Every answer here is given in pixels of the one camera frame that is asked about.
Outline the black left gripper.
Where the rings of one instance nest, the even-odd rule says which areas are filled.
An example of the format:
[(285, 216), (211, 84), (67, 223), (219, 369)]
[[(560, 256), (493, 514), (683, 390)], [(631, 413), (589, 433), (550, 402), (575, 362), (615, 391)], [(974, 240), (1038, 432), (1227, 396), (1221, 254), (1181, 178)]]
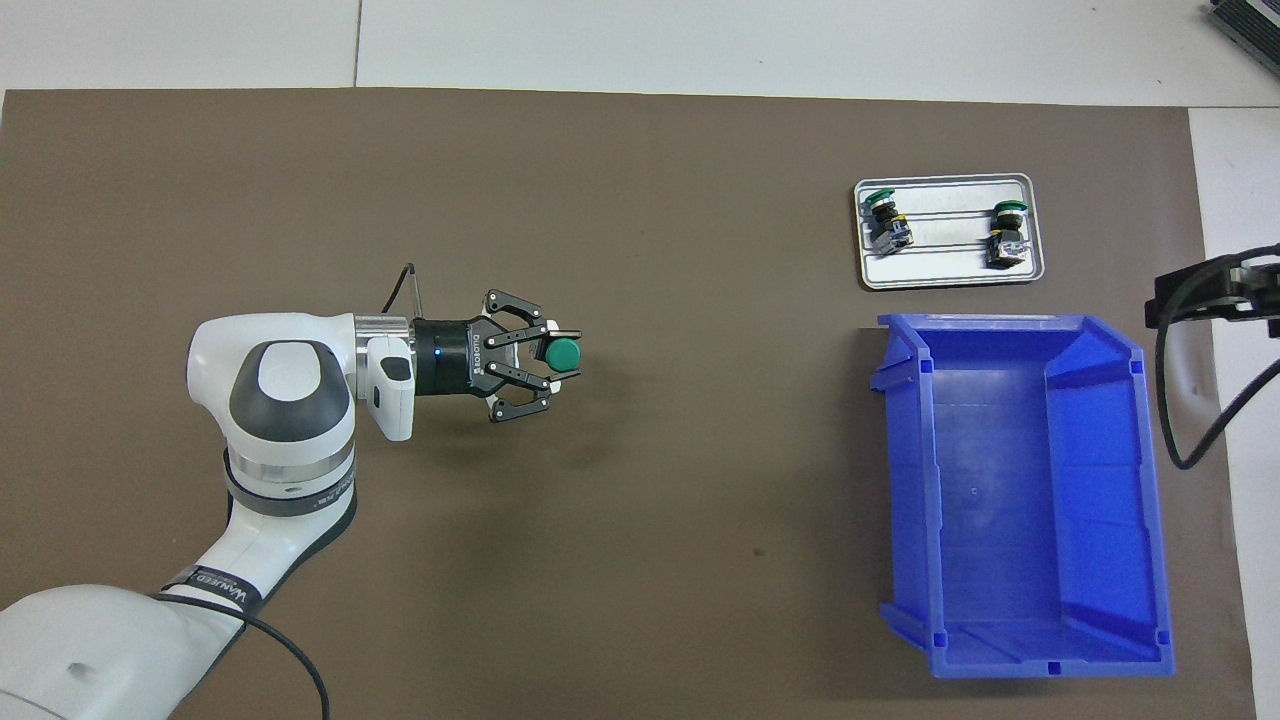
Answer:
[[(509, 345), (541, 343), (582, 338), (581, 331), (562, 329), (536, 305), (500, 290), (489, 290), (484, 300), (489, 318), (468, 320), (413, 319), (415, 393), (417, 396), (486, 396), (493, 423), (512, 421), (550, 409), (550, 397), (561, 386), (582, 374), (581, 369), (543, 377), (503, 364)], [(494, 322), (495, 314), (508, 314), (525, 323), (506, 331)], [(517, 386), (531, 393), (527, 402), (500, 397), (502, 386)]]

